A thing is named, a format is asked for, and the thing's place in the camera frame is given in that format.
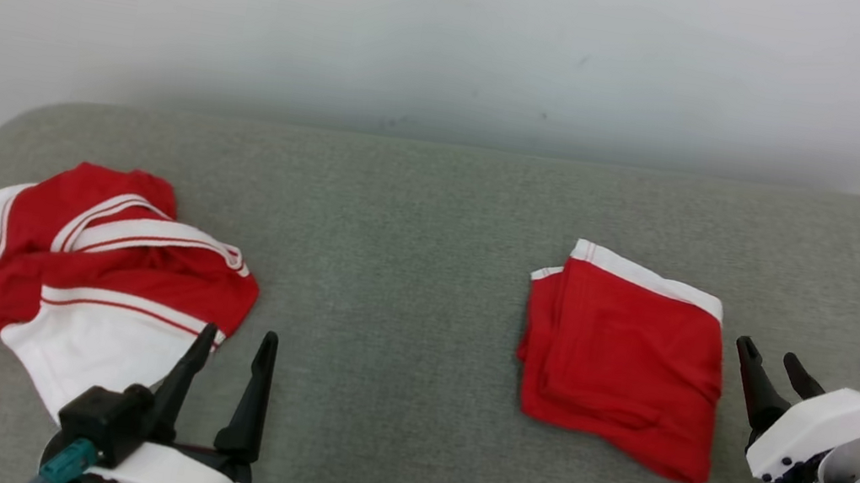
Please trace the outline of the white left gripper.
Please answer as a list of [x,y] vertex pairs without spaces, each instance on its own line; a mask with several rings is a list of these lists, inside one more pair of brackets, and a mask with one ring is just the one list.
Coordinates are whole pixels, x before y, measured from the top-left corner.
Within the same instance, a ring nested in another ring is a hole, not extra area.
[[[180,357],[157,389],[150,439],[174,443],[175,426],[194,377],[203,370],[218,327],[209,324]],[[229,424],[214,439],[216,451],[232,460],[255,463],[272,387],[279,338],[265,334],[250,365],[250,379]],[[164,445],[144,443],[114,469],[95,467],[94,483],[240,483]]]

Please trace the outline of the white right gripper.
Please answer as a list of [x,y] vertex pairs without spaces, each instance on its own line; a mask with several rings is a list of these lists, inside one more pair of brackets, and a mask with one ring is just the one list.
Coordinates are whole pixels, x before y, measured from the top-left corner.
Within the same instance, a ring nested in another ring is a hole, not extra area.
[[819,456],[819,483],[860,480],[860,392],[828,394],[798,355],[783,356],[783,367],[803,402],[791,405],[777,393],[763,368],[763,356],[747,335],[736,346],[745,410],[752,432],[763,433],[746,450],[751,474],[765,483],[783,479],[794,467]]

